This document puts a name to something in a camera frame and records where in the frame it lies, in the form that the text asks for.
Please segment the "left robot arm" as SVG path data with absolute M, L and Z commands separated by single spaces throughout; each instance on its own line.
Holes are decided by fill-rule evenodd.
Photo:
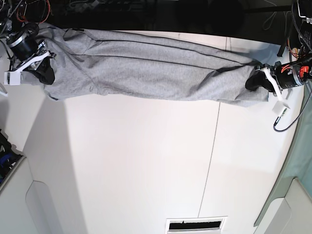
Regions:
M 303 86 L 312 79 L 312 2 L 294 0 L 290 15 L 292 26 L 283 47 L 294 60 L 255 66 L 245 83 L 250 101 L 265 101 L 269 93 L 278 98 L 282 91 Z

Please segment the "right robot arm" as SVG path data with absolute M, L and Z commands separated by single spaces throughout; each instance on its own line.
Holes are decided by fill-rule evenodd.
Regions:
M 37 39 L 39 26 L 51 14 L 48 0 L 39 0 L 43 5 L 38 9 L 41 18 L 38 22 L 28 21 L 27 6 L 35 0 L 2 0 L 0 2 L 0 43 L 9 59 L 8 71 L 4 72 L 5 85 L 20 85 L 22 73 L 34 75 L 40 83 L 51 85 L 55 81 L 55 73 L 50 60 L 55 53 L 47 49 L 44 40 Z

